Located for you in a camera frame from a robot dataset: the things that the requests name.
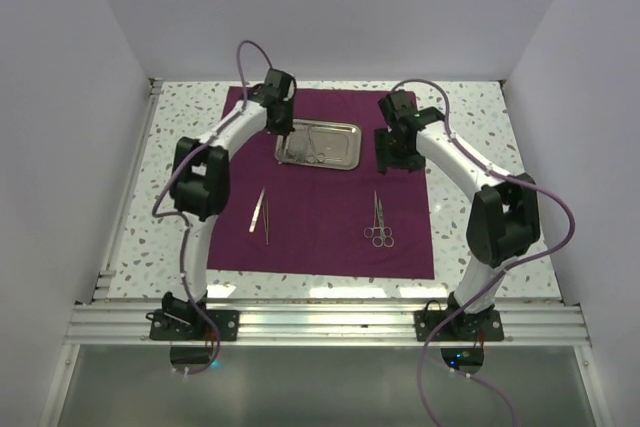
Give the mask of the steel instrument tray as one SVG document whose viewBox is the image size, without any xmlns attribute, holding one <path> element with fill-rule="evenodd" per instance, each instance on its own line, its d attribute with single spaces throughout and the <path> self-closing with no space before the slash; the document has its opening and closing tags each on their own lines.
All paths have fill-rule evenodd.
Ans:
<svg viewBox="0 0 640 427">
<path fill-rule="evenodd" d="M 313 128 L 313 138 L 316 148 L 319 152 L 325 154 L 325 162 L 323 164 L 308 164 L 305 162 L 291 162 L 286 160 L 284 149 L 290 133 L 286 137 L 277 137 L 274 157 L 278 163 L 339 171 L 354 170 L 359 165 L 362 132 L 357 125 L 320 120 L 295 119 L 293 127 L 293 132 L 302 132 L 304 134 L 308 127 Z"/>
</svg>

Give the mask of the purple cloth wrap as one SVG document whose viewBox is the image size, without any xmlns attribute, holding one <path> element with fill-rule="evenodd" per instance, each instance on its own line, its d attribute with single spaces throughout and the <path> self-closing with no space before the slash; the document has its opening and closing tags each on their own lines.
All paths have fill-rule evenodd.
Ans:
<svg viewBox="0 0 640 427">
<path fill-rule="evenodd" d="M 382 91 L 297 92 L 298 118 L 357 125 L 362 132 L 359 165 L 350 171 L 279 164 L 276 138 L 260 132 L 231 160 L 231 193 L 211 234 L 210 271 L 250 271 L 345 277 L 426 279 L 434 260 L 426 177 L 376 170 L 374 130 L 385 127 L 378 107 Z M 265 244 L 263 205 L 254 233 L 249 225 L 265 187 L 270 245 Z M 364 229 L 372 225 L 377 191 L 392 248 L 376 248 Z"/>
</svg>

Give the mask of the wide steel tweezers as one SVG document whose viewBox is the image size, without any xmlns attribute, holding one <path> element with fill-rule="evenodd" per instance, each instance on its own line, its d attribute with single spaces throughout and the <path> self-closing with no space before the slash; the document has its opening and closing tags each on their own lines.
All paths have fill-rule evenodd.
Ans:
<svg viewBox="0 0 640 427">
<path fill-rule="evenodd" d="M 253 213 L 252 213 L 252 217 L 251 217 L 251 221 L 250 221 L 250 225 L 249 225 L 249 233 L 254 233 L 257 227 L 257 223 L 260 217 L 260 212 L 262 209 L 262 205 L 263 205 L 263 201 L 264 201 L 264 196 L 266 193 L 266 188 L 263 187 L 261 189 L 261 192 L 259 194 L 259 197 L 257 199 L 256 205 L 254 207 Z"/>
</svg>

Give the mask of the steel forceps with rings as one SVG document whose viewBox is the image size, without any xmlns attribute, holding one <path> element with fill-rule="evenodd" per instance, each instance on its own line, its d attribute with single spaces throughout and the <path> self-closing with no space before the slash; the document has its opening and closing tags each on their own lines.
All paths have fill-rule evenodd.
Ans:
<svg viewBox="0 0 640 427">
<path fill-rule="evenodd" d="M 373 216 L 372 225 L 364 229 L 364 236 L 372 239 L 379 232 L 379 216 L 378 216 L 378 196 L 377 191 L 373 193 Z"/>
</svg>

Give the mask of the small steel scissors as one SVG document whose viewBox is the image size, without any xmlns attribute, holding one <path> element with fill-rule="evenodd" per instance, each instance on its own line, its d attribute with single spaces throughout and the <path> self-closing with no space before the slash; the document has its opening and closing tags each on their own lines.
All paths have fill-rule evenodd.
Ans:
<svg viewBox="0 0 640 427">
<path fill-rule="evenodd" d="M 376 248 L 392 248 L 395 244 L 392 229 L 385 225 L 384 210 L 380 199 L 376 201 L 376 220 L 370 229 L 372 245 Z"/>
</svg>

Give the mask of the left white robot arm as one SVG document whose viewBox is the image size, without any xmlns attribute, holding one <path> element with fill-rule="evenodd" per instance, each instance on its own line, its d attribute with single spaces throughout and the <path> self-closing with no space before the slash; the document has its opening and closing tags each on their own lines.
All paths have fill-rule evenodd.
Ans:
<svg viewBox="0 0 640 427">
<path fill-rule="evenodd" d="M 201 337 L 208 326 L 206 259 L 198 247 L 189 246 L 189 237 L 200 229 L 206 240 L 211 237 L 230 199 L 234 155 L 260 132 L 287 136 L 293 131 L 296 90 L 293 75 L 271 68 L 263 82 L 242 88 L 240 100 L 209 132 L 183 137 L 176 144 L 173 171 L 160 194 L 171 197 L 173 209 L 161 213 L 155 204 L 152 215 L 177 216 L 185 224 L 179 251 L 181 290 L 174 295 L 185 305 L 172 319 L 173 328 L 185 339 Z"/>
</svg>

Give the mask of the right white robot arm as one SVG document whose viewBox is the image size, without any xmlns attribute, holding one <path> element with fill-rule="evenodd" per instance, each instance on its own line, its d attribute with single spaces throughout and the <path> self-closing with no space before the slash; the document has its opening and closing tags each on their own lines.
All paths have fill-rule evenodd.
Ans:
<svg viewBox="0 0 640 427">
<path fill-rule="evenodd" d="M 449 295 L 444 327 L 454 338 L 468 339 L 494 309 L 498 286 L 489 282 L 540 238 L 537 194 L 507 182 L 510 173 L 460 138 L 439 109 L 418 109 L 405 91 L 385 95 L 378 107 L 386 126 L 374 131 L 377 171 L 413 172 L 431 161 L 471 202 L 466 230 L 471 260 Z"/>
</svg>

